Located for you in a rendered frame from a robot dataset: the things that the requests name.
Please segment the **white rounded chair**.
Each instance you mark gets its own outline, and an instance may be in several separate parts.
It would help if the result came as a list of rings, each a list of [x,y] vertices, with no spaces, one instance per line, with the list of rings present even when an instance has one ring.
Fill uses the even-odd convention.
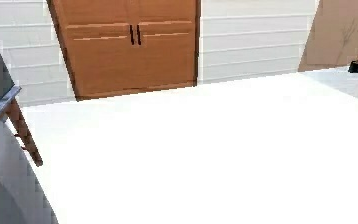
[[[59,224],[20,144],[1,121],[0,224]]]

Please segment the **grey table with wooden legs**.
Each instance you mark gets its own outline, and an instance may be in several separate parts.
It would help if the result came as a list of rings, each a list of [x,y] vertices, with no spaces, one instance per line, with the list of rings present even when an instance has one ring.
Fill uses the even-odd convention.
[[[11,121],[16,130],[14,136],[19,137],[24,143],[22,149],[27,151],[36,166],[40,167],[43,165],[42,157],[16,100],[20,90],[20,86],[14,85],[0,100],[0,121]]]

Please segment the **brown wooden double door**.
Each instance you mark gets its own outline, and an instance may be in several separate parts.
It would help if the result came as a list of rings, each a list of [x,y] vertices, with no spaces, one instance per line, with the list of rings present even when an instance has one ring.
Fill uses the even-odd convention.
[[[76,100],[197,84],[201,0],[46,2]]]

